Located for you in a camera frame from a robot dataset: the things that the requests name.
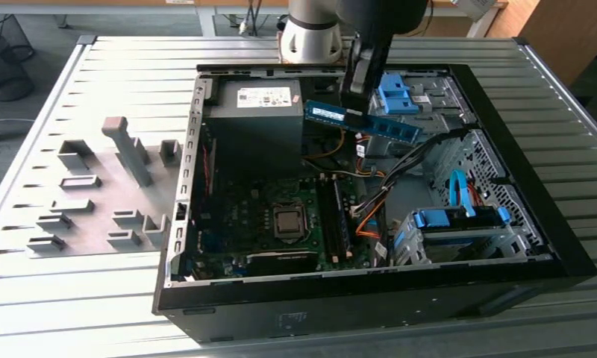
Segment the slotted metal table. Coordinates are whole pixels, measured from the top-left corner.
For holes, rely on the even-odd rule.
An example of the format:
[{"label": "slotted metal table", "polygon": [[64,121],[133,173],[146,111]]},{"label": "slotted metal table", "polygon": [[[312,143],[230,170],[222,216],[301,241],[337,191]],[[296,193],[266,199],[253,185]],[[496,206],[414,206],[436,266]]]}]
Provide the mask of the slotted metal table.
[{"label": "slotted metal table", "polygon": [[[0,218],[40,141],[120,107],[149,140],[184,133],[198,63],[276,63],[273,38],[82,38],[0,186]],[[597,265],[597,124],[529,46],[397,39],[393,63],[468,63]],[[0,231],[0,242],[8,236]],[[0,357],[597,357],[597,277],[490,318],[198,346],[150,314],[158,252],[0,251]]]}]

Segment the expansion slot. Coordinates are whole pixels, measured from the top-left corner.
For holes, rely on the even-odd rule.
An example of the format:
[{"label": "expansion slot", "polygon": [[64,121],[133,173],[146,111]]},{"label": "expansion slot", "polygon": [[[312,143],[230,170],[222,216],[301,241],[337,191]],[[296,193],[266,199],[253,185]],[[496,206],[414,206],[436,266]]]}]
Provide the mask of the expansion slot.
[{"label": "expansion slot", "polygon": [[352,257],[352,241],[336,176],[320,176],[316,181],[316,197],[318,200],[325,253],[332,263],[340,263]]}]

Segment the green circuit board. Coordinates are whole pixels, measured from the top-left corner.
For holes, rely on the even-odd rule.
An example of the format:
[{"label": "green circuit board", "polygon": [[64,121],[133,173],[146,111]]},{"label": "green circuit board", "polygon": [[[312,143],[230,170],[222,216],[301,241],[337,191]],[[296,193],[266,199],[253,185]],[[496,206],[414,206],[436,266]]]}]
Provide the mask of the green circuit board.
[{"label": "green circuit board", "polygon": [[[340,179],[344,205],[356,204],[356,189],[350,177]],[[316,178],[292,178],[248,183],[228,182],[221,190],[218,224],[201,233],[202,262],[197,273],[204,279],[234,278],[245,274],[249,254],[282,251],[312,251],[318,254],[317,271],[362,269],[369,265],[369,242],[352,240],[352,257],[338,263],[328,259],[320,226]],[[304,210],[304,237],[293,243],[274,236],[273,208],[294,205]]]}]

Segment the mesh trash can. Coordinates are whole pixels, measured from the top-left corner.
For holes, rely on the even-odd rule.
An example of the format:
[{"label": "mesh trash can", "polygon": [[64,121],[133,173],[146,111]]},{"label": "mesh trash can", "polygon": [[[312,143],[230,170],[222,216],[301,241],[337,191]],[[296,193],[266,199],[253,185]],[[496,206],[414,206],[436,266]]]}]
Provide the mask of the mesh trash can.
[{"label": "mesh trash can", "polygon": [[33,56],[33,47],[13,14],[0,14],[0,37],[10,46],[10,53],[4,53],[2,56],[9,56],[9,59],[13,58],[17,62]]},{"label": "mesh trash can", "polygon": [[0,101],[16,101],[33,91],[33,82],[21,64],[13,59],[13,51],[4,37],[0,37]]}]

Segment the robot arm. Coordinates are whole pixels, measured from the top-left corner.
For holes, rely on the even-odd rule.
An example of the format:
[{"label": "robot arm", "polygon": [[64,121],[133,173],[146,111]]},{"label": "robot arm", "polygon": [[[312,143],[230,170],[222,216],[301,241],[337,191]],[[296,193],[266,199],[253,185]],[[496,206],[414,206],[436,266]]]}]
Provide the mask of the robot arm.
[{"label": "robot arm", "polygon": [[426,0],[338,0],[336,14],[356,29],[348,55],[340,104],[345,121],[361,121],[380,84],[394,34],[413,31],[422,21]]},{"label": "robot arm", "polygon": [[340,88],[348,120],[362,120],[378,86],[390,38],[414,30],[429,0],[290,0],[281,37],[281,57],[290,63],[332,63],[340,59],[338,19],[356,29]]}]

